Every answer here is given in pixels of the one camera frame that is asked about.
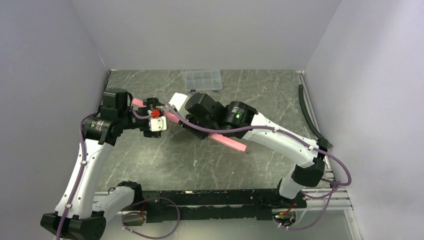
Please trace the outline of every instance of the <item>black tube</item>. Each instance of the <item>black tube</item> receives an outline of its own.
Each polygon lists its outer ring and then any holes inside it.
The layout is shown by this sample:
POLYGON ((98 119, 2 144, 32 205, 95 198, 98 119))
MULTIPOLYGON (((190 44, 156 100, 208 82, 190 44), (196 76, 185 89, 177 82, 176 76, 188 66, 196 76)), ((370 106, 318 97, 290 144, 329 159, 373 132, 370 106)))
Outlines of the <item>black tube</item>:
POLYGON ((309 129, 312 131, 312 133, 319 139, 326 139, 314 126, 314 123, 312 122, 312 119, 309 116, 309 112, 306 107, 306 103, 304 99, 304 86, 302 84, 299 84, 299 104, 300 104, 300 109, 302 110, 302 114, 306 120, 306 124, 309 127, 309 129))

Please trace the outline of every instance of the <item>white wall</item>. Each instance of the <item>white wall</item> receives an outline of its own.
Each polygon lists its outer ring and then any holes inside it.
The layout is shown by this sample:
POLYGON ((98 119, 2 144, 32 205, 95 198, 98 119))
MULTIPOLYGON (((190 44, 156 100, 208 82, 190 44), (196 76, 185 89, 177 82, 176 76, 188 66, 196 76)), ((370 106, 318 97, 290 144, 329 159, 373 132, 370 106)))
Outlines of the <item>white wall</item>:
POLYGON ((0 239, 51 239, 40 220, 65 190, 107 71, 68 0, 2 0, 0 73, 0 239))
POLYGON ((306 68, 365 240, 423 239, 423 13, 420 0, 344 0, 306 68))
POLYGON ((109 69, 305 69, 341 0, 72 0, 109 69))

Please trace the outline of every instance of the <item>gray marble tabletop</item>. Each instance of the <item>gray marble tabletop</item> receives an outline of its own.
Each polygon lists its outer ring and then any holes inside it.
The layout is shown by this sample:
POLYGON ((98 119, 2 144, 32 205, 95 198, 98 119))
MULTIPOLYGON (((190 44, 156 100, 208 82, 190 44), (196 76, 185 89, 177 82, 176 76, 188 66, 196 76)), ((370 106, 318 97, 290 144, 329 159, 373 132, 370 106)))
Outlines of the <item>gray marble tabletop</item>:
MULTIPOLYGON (((206 91, 216 101, 244 102, 280 126, 315 139, 300 109, 295 71, 222 70, 221 76, 223 89, 206 91)), ((155 96, 161 102, 174 93, 187 93, 181 70, 113 71, 107 87, 126 89, 138 99, 155 96)), ((169 125, 162 138, 126 130, 105 163, 97 190, 127 180, 140 183, 143 190, 276 188, 293 166, 287 157, 255 142, 241 140, 247 151, 238 152, 169 125)))

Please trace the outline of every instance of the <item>transparent plastic box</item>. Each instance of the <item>transparent plastic box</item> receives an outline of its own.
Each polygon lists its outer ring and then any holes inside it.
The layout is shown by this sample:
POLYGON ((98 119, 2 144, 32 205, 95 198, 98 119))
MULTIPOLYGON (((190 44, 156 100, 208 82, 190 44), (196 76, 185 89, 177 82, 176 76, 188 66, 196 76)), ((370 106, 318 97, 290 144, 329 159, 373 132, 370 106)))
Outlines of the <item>transparent plastic box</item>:
POLYGON ((202 90, 218 91, 223 88, 223 80, 219 70, 196 70, 184 73, 185 90, 196 92, 202 90))

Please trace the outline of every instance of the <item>black cable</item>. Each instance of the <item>black cable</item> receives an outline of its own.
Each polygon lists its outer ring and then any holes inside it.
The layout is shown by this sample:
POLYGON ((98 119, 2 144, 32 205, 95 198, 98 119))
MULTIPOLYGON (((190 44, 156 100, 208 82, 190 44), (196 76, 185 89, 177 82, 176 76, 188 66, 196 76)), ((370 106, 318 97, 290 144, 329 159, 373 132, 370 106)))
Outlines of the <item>black cable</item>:
POLYGON ((111 189, 115 190, 116 188, 110 187, 109 190, 107 190, 107 194, 111 194, 111 189))
POLYGON ((308 109, 306 107, 306 102, 304 99, 304 86, 302 84, 299 84, 299 104, 300 109, 302 110, 302 114, 306 120, 306 124, 309 127, 309 129, 312 131, 312 133, 318 138, 318 139, 325 139, 326 138, 318 131, 318 129, 314 126, 314 123, 312 122, 311 117, 309 116, 308 109))

